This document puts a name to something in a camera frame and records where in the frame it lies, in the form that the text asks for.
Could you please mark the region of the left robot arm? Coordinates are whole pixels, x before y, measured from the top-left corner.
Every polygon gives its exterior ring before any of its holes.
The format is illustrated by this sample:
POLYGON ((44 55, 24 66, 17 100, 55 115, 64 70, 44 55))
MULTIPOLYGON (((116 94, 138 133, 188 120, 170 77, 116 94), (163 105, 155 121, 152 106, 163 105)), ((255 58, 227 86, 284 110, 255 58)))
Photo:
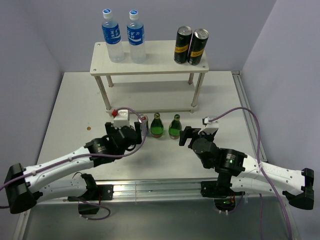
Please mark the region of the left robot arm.
POLYGON ((77 180, 64 177, 113 163, 135 153, 146 139, 146 126, 136 121, 134 126, 105 124, 106 135, 87 142, 79 149, 54 160, 23 167, 20 163, 10 166, 1 189, 5 190, 11 214, 19 214, 33 208, 37 203, 62 198, 91 200, 98 187, 89 174, 77 180))

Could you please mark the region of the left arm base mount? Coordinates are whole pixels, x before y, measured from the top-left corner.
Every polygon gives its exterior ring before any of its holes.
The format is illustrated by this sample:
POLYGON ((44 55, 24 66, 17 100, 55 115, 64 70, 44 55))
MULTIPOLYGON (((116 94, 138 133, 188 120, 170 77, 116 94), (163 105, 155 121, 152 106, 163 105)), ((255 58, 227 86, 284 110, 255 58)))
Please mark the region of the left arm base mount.
POLYGON ((111 210, 102 205, 102 201, 113 199, 114 186, 112 184, 99 184, 93 196, 90 197, 71 197, 67 198, 68 202, 78 202, 78 213, 81 218, 88 221, 100 221, 107 219, 111 215, 111 210), (106 211, 105 216, 95 217, 99 210, 106 211))

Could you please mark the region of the blue-label water bottle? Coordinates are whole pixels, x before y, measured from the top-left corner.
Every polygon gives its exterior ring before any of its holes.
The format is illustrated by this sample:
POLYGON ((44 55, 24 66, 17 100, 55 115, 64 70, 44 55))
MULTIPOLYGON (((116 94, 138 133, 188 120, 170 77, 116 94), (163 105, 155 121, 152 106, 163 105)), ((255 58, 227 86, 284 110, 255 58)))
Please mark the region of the blue-label water bottle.
POLYGON ((137 10, 129 11, 127 38, 129 42, 131 60, 136 64, 143 63, 147 58, 145 48, 145 29, 137 10))
POLYGON ((109 59, 114 63, 119 63, 125 58, 119 23, 115 20, 110 8, 105 8, 102 11, 102 15, 103 22, 101 28, 109 59))

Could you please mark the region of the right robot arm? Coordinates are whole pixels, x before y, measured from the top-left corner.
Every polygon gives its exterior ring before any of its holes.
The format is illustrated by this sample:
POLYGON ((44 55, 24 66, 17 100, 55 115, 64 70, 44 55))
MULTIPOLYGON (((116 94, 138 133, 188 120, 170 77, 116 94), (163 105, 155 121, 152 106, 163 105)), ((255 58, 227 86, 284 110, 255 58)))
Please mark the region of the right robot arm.
POLYGON ((215 133, 185 127, 179 133, 179 145, 188 148, 200 159, 205 169, 213 169, 216 180, 200 183, 205 198, 225 199, 241 194, 257 193, 285 197, 298 209, 314 208, 314 171, 310 168, 292 170, 258 161, 234 149, 220 148, 214 143, 215 133))

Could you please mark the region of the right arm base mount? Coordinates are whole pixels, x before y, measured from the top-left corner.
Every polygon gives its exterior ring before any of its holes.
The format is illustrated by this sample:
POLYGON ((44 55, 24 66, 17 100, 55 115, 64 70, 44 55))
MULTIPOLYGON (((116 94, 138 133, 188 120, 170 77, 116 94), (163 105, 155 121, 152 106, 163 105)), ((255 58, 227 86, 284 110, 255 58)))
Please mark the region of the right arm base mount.
POLYGON ((236 210, 245 195, 244 191, 234 191, 227 186, 218 186, 217 180, 201 181, 200 186, 201 196, 214 199, 217 211, 224 212, 226 215, 236 210))

